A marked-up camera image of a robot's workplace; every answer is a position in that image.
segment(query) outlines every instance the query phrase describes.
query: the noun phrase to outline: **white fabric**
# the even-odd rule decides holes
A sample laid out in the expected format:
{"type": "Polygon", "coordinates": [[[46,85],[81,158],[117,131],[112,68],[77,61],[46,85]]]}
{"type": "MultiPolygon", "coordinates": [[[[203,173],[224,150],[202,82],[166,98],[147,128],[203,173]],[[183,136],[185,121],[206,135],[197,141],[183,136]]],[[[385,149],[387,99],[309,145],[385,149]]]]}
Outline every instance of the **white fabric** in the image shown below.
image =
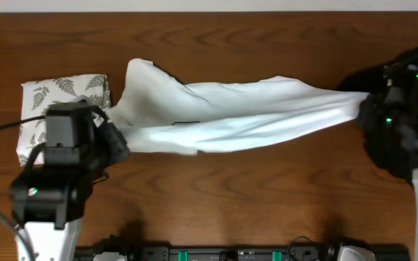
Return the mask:
{"type": "Polygon", "coordinates": [[[128,63],[117,106],[106,109],[133,152],[234,152],[288,141],[352,120],[367,94],[274,77],[183,85],[152,62],[128,63]],[[194,122],[172,125],[174,122],[194,122]]]}
{"type": "MultiPolygon", "coordinates": [[[[44,115],[49,105],[59,102],[70,102],[83,95],[102,109],[110,107],[110,91],[106,75],[78,75],[57,79],[31,81],[22,84],[22,117],[28,119],[44,115]]],[[[44,120],[24,123],[20,126],[17,154],[21,165],[24,165],[32,148],[46,140],[44,120]]],[[[39,154],[35,163],[43,163],[39,154]]]]}

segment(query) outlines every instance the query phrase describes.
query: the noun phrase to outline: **white wall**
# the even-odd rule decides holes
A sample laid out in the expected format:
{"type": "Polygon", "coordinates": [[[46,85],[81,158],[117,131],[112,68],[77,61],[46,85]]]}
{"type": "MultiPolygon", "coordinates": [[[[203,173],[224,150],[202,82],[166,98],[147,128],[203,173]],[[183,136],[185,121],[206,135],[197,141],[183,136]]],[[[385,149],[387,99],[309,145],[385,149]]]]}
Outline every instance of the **white wall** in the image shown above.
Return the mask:
{"type": "Polygon", "coordinates": [[[0,0],[0,12],[414,11],[418,0],[0,0]]]}

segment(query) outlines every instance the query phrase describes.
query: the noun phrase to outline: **leaf print cloth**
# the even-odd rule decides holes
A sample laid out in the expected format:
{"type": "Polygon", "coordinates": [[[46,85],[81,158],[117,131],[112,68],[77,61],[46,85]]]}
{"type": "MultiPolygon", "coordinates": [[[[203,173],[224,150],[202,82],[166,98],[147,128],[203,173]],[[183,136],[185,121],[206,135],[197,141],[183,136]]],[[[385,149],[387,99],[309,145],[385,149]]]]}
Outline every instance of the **leaf print cloth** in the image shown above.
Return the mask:
{"type": "MultiPolygon", "coordinates": [[[[61,102],[70,102],[77,96],[87,96],[101,109],[109,108],[110,90],[106,75],[78,75],[55,79],[37,80],[22,84],[22,117],[45,115],[48,106],[61,102]]],[[[44,120],[35,120],[20,126],[17,154],[21,165],[27,162],[31,149],[46,141],[44,120]]],[[[42,154],[35,161],[43,163],[42,154]]]]}

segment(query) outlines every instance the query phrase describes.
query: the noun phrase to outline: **brown wood surface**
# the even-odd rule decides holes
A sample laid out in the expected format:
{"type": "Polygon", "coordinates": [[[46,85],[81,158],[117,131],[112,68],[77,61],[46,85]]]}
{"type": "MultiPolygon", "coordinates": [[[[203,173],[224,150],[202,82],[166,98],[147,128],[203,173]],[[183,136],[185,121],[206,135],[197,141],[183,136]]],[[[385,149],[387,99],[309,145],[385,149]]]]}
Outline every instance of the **brown wood surface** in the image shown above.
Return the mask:
{"type": "MultiPolygon", "coordinates": [[[[348,73],[418,45],[412,13],[0,14],[0,124],[20,118],[21,83],[107,73],[114,102],[127,61],[185,83],[284,75],[334,88],[348,73]]],[[[0,132],[0,210],[19,172],[17,128],[0,132]]],[[[135,154],[109,169],[86,208],[80,245],[110,234],[175,245],[287,244],[344,234],[414,245],[412,188],[378,170],[346,123],[231,154],[135,154]]],[[[13,260],[0,225],[0,260],[13,260]]]]}

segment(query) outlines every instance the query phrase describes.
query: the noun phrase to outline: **wooden table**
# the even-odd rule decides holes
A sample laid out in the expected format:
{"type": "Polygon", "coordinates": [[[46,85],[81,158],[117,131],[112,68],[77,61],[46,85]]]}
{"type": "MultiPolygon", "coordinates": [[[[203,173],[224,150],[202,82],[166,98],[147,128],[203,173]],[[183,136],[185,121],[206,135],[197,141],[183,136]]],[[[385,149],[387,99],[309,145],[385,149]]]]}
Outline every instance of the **wooden table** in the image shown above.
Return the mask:
{"type": "MultiPolygon", "coordinates": [[[[0,14],[0,124],[20,118],[21,83],[107,73],[113,101],[127,61],[184,83],[275,75],[334,88],[418,45],[418,12],[0,14]]],[[[0,132],[0,210],[20,171],[17,128],[0,132]]],[[[86,208],[80,245],[116,234],[174,245],[287,244],[346,235],[414,245],[414,191],[378,170],[355,123],[231,154],[135,154],[109,169],[86,208]]],[[[0,224],[0,260],[13,260],[0,224]]]]}

